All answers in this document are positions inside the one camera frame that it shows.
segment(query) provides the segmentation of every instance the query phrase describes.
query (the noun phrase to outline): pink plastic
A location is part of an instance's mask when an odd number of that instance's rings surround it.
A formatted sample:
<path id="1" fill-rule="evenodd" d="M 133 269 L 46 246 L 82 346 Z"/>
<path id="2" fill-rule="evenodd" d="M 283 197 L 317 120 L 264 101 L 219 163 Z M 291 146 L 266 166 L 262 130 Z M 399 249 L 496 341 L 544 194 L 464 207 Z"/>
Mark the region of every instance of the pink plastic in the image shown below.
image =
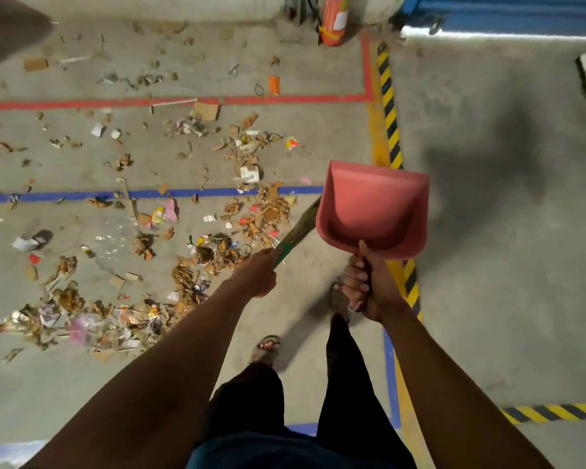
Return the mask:
<path id="1" fill-rule="evenodd" d="M 429 190 L 427 174 L 331 161 L 317 231 L 350 253 L 363 239 L 386 260 L 413 258 L 427 241 Z"/>

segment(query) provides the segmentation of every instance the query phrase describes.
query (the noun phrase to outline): orange object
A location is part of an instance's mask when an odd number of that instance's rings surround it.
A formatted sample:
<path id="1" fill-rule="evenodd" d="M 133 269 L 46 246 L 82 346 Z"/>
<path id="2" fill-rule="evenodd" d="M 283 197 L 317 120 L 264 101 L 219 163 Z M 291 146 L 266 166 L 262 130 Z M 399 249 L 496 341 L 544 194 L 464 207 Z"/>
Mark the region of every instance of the orange object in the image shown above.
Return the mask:
<path id="1" fill-rule="evenodd" d="M 278 76 L 269 76 L 269 90 L 274 95 L 280 95 L 280 78 Z"/>
<path id="2" fill-rule="evenodd" d="M 347 26 L 348 13 L 349 0 L 326 0 L 324 22 L 319 27 L 321 41 L 325 45 L 338 46 L 341 44 Z"/>
<path id="3" fill-rule="evenodd" d="M 363 239 L 385 260 L 408 260 L 426 245 L 429 189 L 427 174 L 331 161 L 317 232 L 346 252 Z"/>

